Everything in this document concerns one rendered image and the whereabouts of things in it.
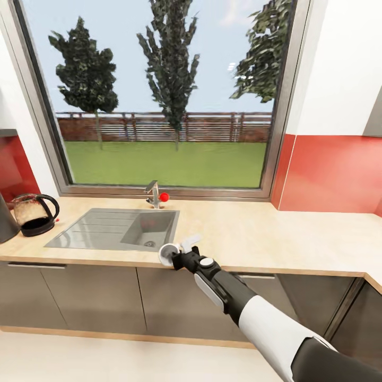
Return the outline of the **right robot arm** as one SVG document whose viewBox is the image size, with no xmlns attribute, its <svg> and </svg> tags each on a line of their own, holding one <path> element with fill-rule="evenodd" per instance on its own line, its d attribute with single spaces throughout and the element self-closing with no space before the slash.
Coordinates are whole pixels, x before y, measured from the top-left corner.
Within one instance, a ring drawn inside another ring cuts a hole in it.
<svg viewBox="0 0 382 382">
<path fill-rule="evenodd" d="M 201 235 L 182 240 L 173 268 L 187 269 L 197 285 L 252 342 L 283 382 L 382 382 L 382 372 L 336 351 L 246 286 L 236 274 L 200 256 Z"/>
</svg>

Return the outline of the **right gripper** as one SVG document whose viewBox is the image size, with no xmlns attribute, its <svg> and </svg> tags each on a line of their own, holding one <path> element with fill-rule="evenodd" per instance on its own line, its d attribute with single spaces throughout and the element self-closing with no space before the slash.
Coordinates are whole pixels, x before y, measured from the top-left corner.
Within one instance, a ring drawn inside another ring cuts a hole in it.
<svg viewBox="0 0 382 382">
<path fill-rule="evenodd" d="M 172 256 L 173 268 L 178 271 L 180 269 L 189 269 L 188 262 L 191 258 L 195 256 L 200 256 L 199 249 L 197 246 L 192 247 L 192 251 L 189 253 L 178 253 L 177 255 Z"/>
</svg>

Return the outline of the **electric kettle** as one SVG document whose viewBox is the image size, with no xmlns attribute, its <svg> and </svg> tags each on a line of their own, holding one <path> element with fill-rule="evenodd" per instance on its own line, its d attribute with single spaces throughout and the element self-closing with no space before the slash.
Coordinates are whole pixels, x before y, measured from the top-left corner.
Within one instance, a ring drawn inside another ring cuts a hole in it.
<svg viewBox="0 0 382 382">
<path fill-rule="evenodd" d="M 53 216 L 45 200 L 55 205 Z M 43 194 L 24 194 L 15 197 L 13 215 L 25 237 L 44 234 L 55 226 L 59 215 L 59 204 L 56 199 Z"/>
</svg>

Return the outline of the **coffee cup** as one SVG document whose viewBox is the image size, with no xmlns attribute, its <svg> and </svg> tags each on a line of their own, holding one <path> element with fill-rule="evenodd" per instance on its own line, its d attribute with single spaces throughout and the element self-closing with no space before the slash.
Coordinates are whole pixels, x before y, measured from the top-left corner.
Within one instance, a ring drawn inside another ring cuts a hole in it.
<svg viewBox="0 0 382 382">
<path fill-rule="evenodd" d="M 160 248 L 158 257 L 162 265 L 173 267 L 172 256 L 178 253 L 180 253 L 179 244 L 165 244 Z"/>
</svg>

